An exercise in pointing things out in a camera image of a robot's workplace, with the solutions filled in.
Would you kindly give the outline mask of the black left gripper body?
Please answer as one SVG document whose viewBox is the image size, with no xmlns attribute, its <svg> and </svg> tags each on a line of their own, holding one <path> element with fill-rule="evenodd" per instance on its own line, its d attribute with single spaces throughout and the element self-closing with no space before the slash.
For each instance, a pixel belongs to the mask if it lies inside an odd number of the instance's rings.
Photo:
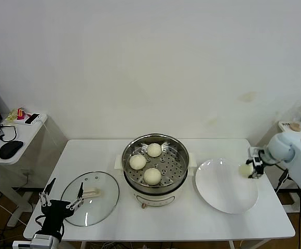
<svg viewBox="0 0 301 249">
<path fill-rule="evenodd" d="M 45 220 L 42 232 L 46 235 L 64 235 L 64 220 L 74 214 L 70 202 L 62 200 L 50 200 L 46 206 L 42 206 Z"/>
</svg>

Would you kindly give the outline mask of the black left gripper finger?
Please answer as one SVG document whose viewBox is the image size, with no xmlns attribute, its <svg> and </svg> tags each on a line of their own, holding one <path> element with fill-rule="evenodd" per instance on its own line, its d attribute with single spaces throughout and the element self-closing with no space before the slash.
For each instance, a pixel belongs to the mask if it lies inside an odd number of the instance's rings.
<svg viewBox="0 0 301 249">
<path fill-rule="evenodd" d="M 49 195 L 55 183 L 55 180 L 56 178 L 54 178 L 49 184 L 47 184 L 44 190 L 39 193 L 39 200 L 41 202 L 42 207 L 46 207 L 49 205 Z"/>
<path fill-rule="evenodd" d="M 84 185 L 84 183 L 81 182 L 80 188 L 79 188 L 79 191 L 78 191 L 78 195 L 77 195 L 77 199 L 74 202 L 68 204 L 66 206 L 67 209 L 77 210 L 83 204 L 83 201 L 84 201 L 84 199 L 83 199 L 83 193 L 84 193 L 83 185 Z"/>
</svg>

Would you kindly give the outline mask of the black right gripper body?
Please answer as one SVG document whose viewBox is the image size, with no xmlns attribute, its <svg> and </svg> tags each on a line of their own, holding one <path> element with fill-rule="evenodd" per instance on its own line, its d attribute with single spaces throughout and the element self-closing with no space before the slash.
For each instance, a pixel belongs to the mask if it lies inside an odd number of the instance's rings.
<svg viewBox="0 0 301 249">
<path fill-rule="evenodd" d="M 254 178 L 258 179 L 264 175 L 264 164 L 262 162 L 256 162 L 254 164 Z"/>
</svg>

